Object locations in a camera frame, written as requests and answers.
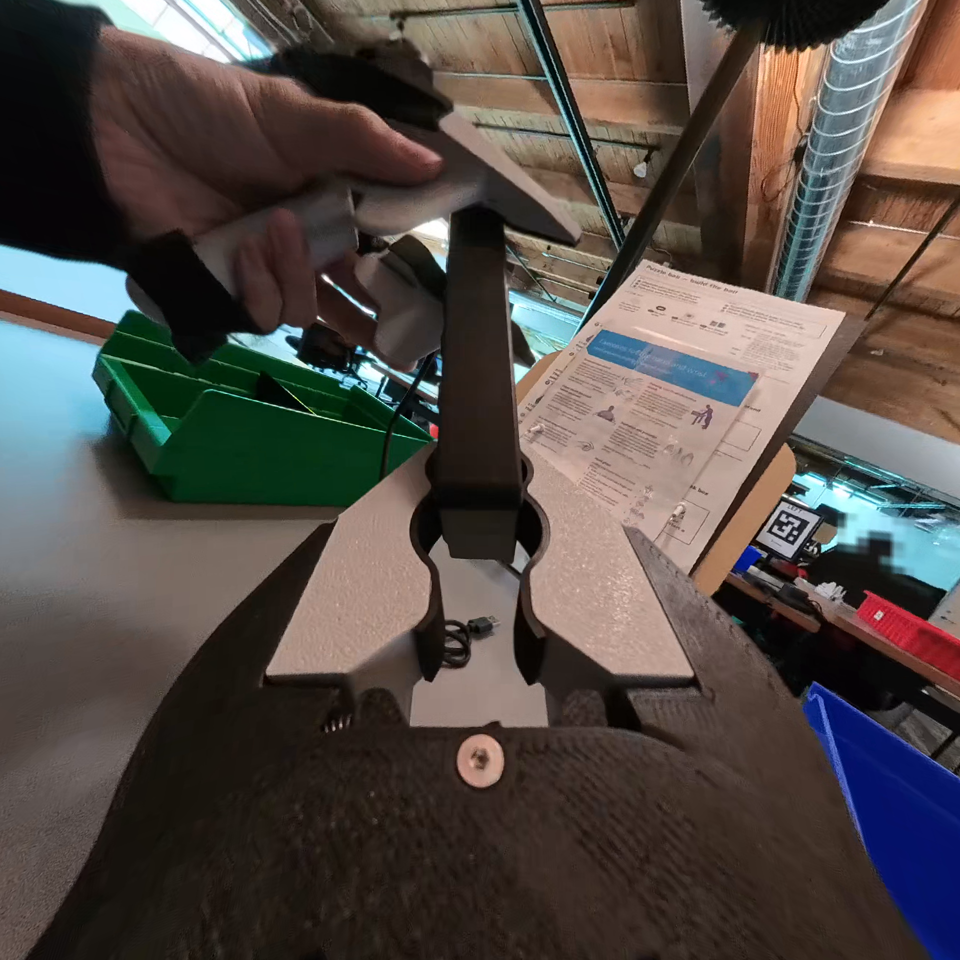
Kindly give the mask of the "green plastic bin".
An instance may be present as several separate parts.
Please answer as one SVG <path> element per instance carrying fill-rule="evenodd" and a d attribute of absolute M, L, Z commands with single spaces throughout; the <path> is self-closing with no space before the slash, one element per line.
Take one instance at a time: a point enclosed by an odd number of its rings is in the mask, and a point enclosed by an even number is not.
<path fill-rule="evenodd" d="M 129 310 L 93 379 L 174 502 L 346 508 L 379 481 L 393 410 L 291 351 L 229 342 L 195 366 L 165 327 Z"/>

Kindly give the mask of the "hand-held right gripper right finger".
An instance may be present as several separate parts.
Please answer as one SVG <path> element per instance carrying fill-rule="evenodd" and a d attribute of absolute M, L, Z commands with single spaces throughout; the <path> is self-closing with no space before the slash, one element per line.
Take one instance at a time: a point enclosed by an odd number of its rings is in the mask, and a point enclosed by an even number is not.
<path fill-rule="evenodd" d="M 687 687 L 694 671 L 627 531 L 534 450 L 513 654 L 528 685 Z"/>

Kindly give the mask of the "silver ventilation duct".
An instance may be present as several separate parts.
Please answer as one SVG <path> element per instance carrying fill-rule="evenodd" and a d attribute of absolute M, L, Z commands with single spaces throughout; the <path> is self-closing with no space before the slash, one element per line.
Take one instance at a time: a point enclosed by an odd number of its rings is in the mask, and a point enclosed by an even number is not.
<path fill-rule="evenodd" d="M 784 223 L 771 293 L 803 302 L 928 6 L 890 1 L 834 40 Z"/>

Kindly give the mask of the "black power bank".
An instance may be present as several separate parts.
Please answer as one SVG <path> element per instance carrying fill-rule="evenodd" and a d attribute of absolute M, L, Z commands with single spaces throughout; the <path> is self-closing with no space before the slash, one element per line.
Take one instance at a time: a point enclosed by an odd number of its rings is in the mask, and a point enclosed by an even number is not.
<path fill-rule="evenodd" d="M 454 559 L 510 565 L 525 496 L 504 222 L 474 206 L 450 220 L 439 425 L 428 462 Z"/>

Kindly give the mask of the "black pole with pleated disc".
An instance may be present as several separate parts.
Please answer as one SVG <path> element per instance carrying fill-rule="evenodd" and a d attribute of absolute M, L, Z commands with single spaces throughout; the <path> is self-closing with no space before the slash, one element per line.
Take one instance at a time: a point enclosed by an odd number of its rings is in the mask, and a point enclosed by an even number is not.
<path fill-rule="evenodd" d="M 587 308 L 584 327 L 637 268 L 751 56 L 761 45 L 804 52 L 834 42 L 873 17 L 883 1 L 702 1 L 732 39 L 691 111 L 678 143 Z"/>

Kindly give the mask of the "wooden document stand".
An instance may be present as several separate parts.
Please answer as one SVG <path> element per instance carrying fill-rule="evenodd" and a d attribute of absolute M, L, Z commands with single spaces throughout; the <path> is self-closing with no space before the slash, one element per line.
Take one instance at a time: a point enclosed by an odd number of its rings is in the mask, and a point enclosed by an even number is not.
<path fill-rule="evenodd" d="M 821 360 L 815 367 L 813 375 L 810 377 L 807 385 L 801 389 L 798 399 L 789 410 L 789 417 L 781 433 L 777 435 L 778 439 L 783 440 L 782 447 L 778 450 L 774 459 L 769 462 L 765 472 L 761 476 L 756 477 L 756 483 L 746 492 L 739 507 L 736 510 L 730 510 L 724 529 L 719 534 L 715 534 L 713 543 L 708 547 L 707 553 L 702 558 L 702 561 L 693 572 L 690 572 L 690 574 L 693 575 L 695 585 L 703 593 L 711 594 L 719 585 L 726 572 L 738 558 L 739 553 L 747 546 L 750 537 L 760 530 L 765 517 L 775 506 L 779 497 L 786 491 L 789 483 L 786 468 L 794 465 L 792 456 L 786 452 L 786 436 L 789 435 L 801 416 L 809 408 L 811 403 L 809 398 L 810 394 L 816 393 L 823 380 L 831 375 L 839 359 L 841 359 L 849 349 L 847 342 L 850 340 L 851 335 L 856 334 L 857 331 L 857 322 L 845 316 L 840 330 L 834 337 L 831 345 L 826 349 L 824 354 L 822 354 Z M 521 421 L 523 408 L 529 399 L 537 399 L 543 392 L 547 375 L 558 371 L 566 365 L 570 355 L 570 348 L 576 345 L 579 336 L 586 336 L 587 333 L 588 330 L 586 329 L 562 350 L 545 356 L 520 380 L 517 393 L 519 421 Z M 534 450 L 535 453 L 539 454 L 538 451 L 528 445 L 525 440 L 521 439 L 521 442 L 524 450 Z M 684 499 L 675 510 L 661 534 L 663 534 L 670 525 L 679 523 L 684 515 L 685 509 L 686 499 Z M 622 523 L 620 524 L 628 534 L 642 534 L 642 532 L 638 530 L 624 526 Z M 648 540 L 661 550 L 657 545 L 658 537 L 655 539 L 648 538 Z"/>

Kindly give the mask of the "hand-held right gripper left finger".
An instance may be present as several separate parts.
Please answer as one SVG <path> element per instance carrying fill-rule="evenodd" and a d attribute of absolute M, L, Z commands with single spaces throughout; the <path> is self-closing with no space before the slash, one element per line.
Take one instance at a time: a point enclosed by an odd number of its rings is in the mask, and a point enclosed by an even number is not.
<path fill-rule="evenodd" d="M 276 685 L 337 688 L 354 702 L 388 690 L 410 702 L 443 650 L 440 523 L 426 447 L 334 521 L 266 668 Z"/>

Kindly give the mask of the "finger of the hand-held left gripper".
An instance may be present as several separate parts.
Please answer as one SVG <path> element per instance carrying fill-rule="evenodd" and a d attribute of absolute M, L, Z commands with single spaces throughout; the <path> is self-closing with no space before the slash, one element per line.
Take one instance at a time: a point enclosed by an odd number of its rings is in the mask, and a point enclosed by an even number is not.
<path fill-rule="evenodd" d="M 399 131 L 442 159 L 434 180 L 400 200 L 403 232 L 482 208 L 522 234 L 568 246 L 581 240 L 582 227 L 563 204 L 461 114 L 446 114 L 436 129 L 400 124 Z"/>

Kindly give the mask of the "person's left hand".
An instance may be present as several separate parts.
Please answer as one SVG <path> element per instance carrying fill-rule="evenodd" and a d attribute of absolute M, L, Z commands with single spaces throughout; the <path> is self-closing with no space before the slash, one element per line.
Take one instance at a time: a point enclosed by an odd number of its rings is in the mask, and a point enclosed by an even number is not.
<path fill-rule="evenodd" d="M 75 257 L 113 267 L 127 245 L 207 234 L 336 175 L 418 186 L 443 166 L 364 105 L 114 27 L 97 36 L 88 106 L 119 225 L 86 218 Z"/>

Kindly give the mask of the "blue plastic bin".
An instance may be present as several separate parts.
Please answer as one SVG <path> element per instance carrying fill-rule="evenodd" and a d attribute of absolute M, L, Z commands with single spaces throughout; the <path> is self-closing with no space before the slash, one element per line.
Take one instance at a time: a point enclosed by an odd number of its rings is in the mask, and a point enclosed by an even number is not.
<path fill-rule="evenodd" d="M 935 959 L 959 957 L 959 779 L 833 691 L 802 711 L 874 868 Z"/>

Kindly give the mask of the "white instruction sheet with boxes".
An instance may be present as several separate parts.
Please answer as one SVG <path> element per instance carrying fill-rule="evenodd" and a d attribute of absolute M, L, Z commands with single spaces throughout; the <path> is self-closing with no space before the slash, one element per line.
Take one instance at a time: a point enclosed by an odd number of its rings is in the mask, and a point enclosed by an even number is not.
<path fill-rule="evenodd" d="M 645 339 L 647 334 L 712 354 L 726 366 L 758 373 L 745 407 L 726 431 L 685 498 L 678 524 L 656 540 L 660 551 L 693 572 L 776 457 L 789 410 L 805 388 L 845 315 L 719 280 L 642 261 L 585 323 Z"/>

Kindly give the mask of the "red plastic basket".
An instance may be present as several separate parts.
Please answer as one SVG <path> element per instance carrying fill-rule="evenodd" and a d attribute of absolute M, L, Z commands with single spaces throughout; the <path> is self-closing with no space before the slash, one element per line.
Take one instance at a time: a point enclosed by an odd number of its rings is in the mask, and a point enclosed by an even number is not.
<path fill-rule="evenodd" d="M 902 651 L 959 680 L 959 639 L 951 633 L 870 591 L 856 615 Z"/>

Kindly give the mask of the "long wooden work table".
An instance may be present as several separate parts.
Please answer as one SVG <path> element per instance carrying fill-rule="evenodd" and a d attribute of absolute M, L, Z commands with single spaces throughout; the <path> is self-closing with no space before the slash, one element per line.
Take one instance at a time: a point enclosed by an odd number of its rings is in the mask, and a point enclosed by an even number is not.
<path fill-rule="evenodd" d="M 782 587 L 775 589 L 756 575 L 731 571 L 726 573 L 723 586 L 786 618 L 803 630 L 806 637 L 837 640 L 843 636 L 847 647 L 864 652 L 860 672 L 865 680 L 939 723 L 958 729 L 957 669 L 946 672 L 927 662 L 869 626 L 848 605 L 834 602 L 805 584 L 794 588 L 804 597 L 803 608 L 786 603 Z"/>

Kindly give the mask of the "black white tag sign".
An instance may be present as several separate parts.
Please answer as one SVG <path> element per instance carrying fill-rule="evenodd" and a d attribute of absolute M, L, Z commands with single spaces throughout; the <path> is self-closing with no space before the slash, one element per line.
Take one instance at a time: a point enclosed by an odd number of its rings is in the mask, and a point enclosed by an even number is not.
<path fill-rule="evenodd" d="M 783 495 L 750 543 L 776 558 L 795 562 L 822 523 L 816 510 Z"/>

